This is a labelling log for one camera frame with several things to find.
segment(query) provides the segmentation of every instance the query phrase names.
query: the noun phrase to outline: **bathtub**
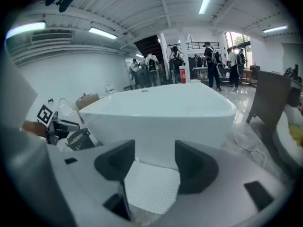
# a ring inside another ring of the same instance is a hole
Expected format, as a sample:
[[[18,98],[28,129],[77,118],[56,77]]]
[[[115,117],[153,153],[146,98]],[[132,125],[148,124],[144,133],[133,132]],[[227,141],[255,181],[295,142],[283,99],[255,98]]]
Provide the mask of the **bathtub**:
[[[202,83],[174,84],[104,97],[80,110],[102,143],[135,140],[140,162],[178,169],[175,140],[220,148],[236,107]]]

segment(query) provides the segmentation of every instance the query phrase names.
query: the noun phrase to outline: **yellow cloth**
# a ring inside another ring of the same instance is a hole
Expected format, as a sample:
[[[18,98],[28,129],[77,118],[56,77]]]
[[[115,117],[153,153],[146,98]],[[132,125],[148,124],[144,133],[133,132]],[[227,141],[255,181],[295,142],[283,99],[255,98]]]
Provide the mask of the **yellow cloth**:
[[[293,140],[297,143],[297,146],[301,146],[301,142],[303,142],[303,130],[293,124],[291,124],[288,129]]]

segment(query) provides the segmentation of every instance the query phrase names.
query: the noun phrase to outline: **white shirt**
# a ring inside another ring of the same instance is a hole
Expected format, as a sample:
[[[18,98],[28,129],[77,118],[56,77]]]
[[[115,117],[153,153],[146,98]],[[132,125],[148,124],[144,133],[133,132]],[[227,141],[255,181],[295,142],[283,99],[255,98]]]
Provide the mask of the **white shirt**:
[[[150,59],[154,60],[155,62],[158,61],[157,57],[155,55],[149,54],[146,58],[145,58],[145,64],[148,65],[148,62],[150,61]]]
[[[237,54],[231,51],[227,56],[227,60],[231,62],[231,66],[237,65]]]
[[[171,59],[174,59],[174,58],[175,58],[175,56],[174,56],[174,55],[175,55],[175,53],[173,52],[173,53],[171,54],[171,57],[170,57],[169,59],[170,59],[170,60],[171,60]],[[177,53],[177,55],[176,55],[176,57],[178,57],[178,56],[179,56],[179,57],[182,59],[182,58],[183,58],[183,56],[184,56],[184,54],[182,54],[182,53],[178,52],[178,53]]]
[[[137,72],[137,70],[139,69],[139,65],[138,65],[138,64],[135,64],[135,63],[132,63],[132,64],[131,64],[131,68],[132,68],[133,71],[136,71],[136,72]]]

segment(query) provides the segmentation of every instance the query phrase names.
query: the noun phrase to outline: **red cylinder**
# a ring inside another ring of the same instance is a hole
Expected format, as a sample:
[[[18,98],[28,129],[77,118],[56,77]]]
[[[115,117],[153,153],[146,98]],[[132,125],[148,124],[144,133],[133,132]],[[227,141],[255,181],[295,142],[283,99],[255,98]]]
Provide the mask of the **red cylinder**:
[[[185,68],[181,68],[180,67],[180,80],[181,80],[181,83],[186,83],[186,80],[185,80]]]

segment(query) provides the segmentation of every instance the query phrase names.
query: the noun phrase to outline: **white cable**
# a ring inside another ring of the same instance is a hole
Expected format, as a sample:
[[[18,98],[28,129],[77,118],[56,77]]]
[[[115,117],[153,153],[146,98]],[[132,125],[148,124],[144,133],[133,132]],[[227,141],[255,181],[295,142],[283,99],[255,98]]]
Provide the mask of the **white cable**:
[[[234,121],[234,123],[233,123],[233,139],[234,139],[234,141],[236,142],[236,144],[237,145],[239,145],[241,148],[243,148],[243,149],[245,149],[245,150],[247,150],[247,151],[250,151],[250,152],[258,152],[259,154],[261,154],[262,156],[263,156],[263,158],[264,158],[264,162],[263,162],[263,168],[265,167],[265,163],[266,163],[266,160],[267,160],[267,157],[266,157],[266,155],[264,154],[264,153],[262,153],[261,151],[259,151],[259,150],[252,150],[252,149],[248,149],[248,148],[245,148],[244,146],[242,146],[238,141],[237,141],[237,139],[236,139],[236,130],[235,130],[235,125],[236,125],[236,121],[237,121],[237,119],[238,119],[238,116],[239,116],[239,114],[240,114],[240,111],[237,109],[237,113],[238,113],[238,115],[235,117],[235,119],[233,120]]]

